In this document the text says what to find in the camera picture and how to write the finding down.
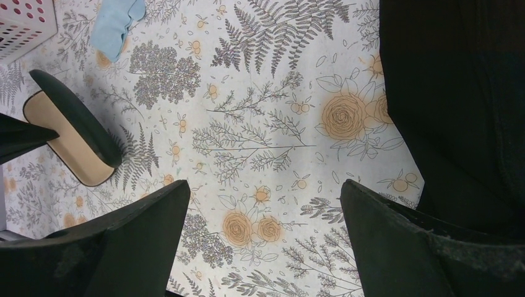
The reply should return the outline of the black glasses case tan lining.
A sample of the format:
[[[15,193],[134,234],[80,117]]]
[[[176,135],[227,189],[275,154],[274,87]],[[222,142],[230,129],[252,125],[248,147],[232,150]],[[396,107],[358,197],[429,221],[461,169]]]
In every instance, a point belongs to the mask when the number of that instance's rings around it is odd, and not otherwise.
[[[25,101],[25,120],[55,132],[46,144],[81,184],[104,183],[123,161],[116,141],[60,80],[38,69],[29,74],[41,90]]]

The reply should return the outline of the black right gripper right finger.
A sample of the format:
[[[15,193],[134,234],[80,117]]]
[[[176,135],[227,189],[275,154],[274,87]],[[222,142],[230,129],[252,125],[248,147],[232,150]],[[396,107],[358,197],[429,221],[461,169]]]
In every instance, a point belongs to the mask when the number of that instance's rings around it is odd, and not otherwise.
[[[340,198],[366,296],[524,295],[524,241],[452,225],[351,179]]]

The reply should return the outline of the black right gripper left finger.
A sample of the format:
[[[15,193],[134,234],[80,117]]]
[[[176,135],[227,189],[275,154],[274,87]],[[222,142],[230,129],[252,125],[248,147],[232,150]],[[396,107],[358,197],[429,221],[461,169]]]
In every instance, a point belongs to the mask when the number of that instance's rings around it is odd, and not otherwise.
[[[175,181],[42,239],[1,244],[2,296],[163,296],[190,199]]]

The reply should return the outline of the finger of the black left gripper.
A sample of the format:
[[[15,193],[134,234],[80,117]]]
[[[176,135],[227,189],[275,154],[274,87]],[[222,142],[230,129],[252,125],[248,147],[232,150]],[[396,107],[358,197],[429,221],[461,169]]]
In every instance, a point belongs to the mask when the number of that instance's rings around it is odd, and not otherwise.
[[[45,127],[26,123],[1,113],[1,164],[31,152],[59,134]]]

